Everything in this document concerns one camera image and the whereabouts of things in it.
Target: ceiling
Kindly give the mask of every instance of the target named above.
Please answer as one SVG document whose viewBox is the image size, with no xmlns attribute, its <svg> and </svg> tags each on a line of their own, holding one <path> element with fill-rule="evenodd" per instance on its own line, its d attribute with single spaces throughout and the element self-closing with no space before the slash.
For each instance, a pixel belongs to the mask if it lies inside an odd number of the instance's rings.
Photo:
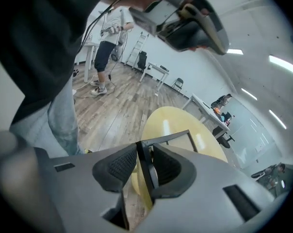
<svg viewBox="0 0 293 233">
<path fill-rule="evenodd" d="M 272 0 L 209 0 L 221 18 L 231 49 L 243 55 L 214 55 L 238 96 L 281 126 L 268 113 L 272 109 L 293 133 L 293 74 L 269 62 L 274 55 L 293 64 L 293 30 Z M 249 91 L 253 100 L 241 91 Z"/>
</svg>

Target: ladder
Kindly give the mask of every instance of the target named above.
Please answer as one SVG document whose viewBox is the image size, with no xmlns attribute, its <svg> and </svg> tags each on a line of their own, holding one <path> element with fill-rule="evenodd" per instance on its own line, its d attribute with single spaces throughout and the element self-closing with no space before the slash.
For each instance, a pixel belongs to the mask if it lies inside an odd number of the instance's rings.
<svg viewBox="0 0 293 233">
<path fill-rule="evenodd" d="M 139 34 L 139 37 L 138 37 L 138 39 L 136 41 L 136 44 L 133 46 L 133 49 L 131 50 L 130 55 L 128 56 L 128 58 L 127 58 L 126 62 L 124 63 L 124 65 L 127 65 L 127 63 L 133 63 L 133 65 L 131 66 L 131 68 L 132 69 L 134 68 L 134 66 L 137 63 L 139 53 L 141 52 L 141 50 L 143 48 L 143 45 L 147 41 L 148 36 L 149 36 L 149 34 L 143 35 L 143 32 L 141 32 Z M 134 62 L 132 62 L 132 61 L 129 60 L 131 57 L 134 57 L 135 58 Z"/>
</svg>

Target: dark shirt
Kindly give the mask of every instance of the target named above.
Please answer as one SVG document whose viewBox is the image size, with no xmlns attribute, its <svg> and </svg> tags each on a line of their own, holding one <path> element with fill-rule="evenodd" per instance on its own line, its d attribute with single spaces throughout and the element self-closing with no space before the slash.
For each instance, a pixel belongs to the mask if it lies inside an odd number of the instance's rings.
<svg viewBox="0 0 293 233">
<path fill-rule="evenodd" d="M 51 102 L 67 83 L 100 0 L 0 1 L 0 61 L 25 94 L 14 123 Z"/>
</svg>

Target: white t-shirt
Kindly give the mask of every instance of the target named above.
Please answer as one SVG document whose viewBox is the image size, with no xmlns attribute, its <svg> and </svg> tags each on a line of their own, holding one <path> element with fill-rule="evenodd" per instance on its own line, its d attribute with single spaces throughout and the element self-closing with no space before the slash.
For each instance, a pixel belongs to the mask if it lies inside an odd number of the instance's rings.
<svg viewBox="0 0 293 233">
<path fill-rule="evenodd" d="M 121 16 L 123 14 L 123 25 L 121 25 Z M 102 29 L 107 29 L 111 26 L 125 26 L 126 23 L 133 22 L 133 18 L 126 7 L 118 7 L 115 10 L 113 10 L 111 13 L 108 14 L 106 22 L 103 25 Z M 118 38 L 120 33 L 110 35 L 108 32 L 105 32 L 101 38 L 101 41 L 108 41 L 113 44 L 117 44 Z"/>
</svg>

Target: dark shorts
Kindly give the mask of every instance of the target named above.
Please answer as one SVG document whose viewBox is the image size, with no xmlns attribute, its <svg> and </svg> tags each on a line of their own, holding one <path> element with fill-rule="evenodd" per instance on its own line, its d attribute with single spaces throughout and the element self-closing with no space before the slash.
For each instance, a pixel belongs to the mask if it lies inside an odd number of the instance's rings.
<svg viewBox="0 0 293 233">
<path fill-rule="evenodd" d="M 100 42 L 96 57 L 95 57 L 95 69 L 97 69 L 97 72 L 103 72 L 106 68 L 106 65 L 108 63 L 110 54 L 112 50 L 115 48 L 115 44 L 108 42 L 108 41 L 102 41 Z"/>
</svg>

